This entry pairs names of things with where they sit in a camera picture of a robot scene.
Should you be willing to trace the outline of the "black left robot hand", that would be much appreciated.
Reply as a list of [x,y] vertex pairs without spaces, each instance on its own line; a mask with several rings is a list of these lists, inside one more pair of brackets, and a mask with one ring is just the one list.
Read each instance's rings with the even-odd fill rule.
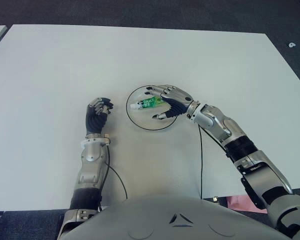
[[97,97],[87,105],[85,115],[87,135],[102,133],[113,106],[111,100],[105,97]]

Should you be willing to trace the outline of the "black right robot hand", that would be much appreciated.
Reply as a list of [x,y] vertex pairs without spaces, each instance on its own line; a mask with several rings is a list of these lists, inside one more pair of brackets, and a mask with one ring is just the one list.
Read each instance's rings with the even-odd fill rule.
[[159,97],[170,106],[168,111],[155,114],[152,117],[155,120],[164,120],[182,115],[187,112],[194,101],[190,94],[172,85],[152,85],[146,87],[146,89],[146,95]]

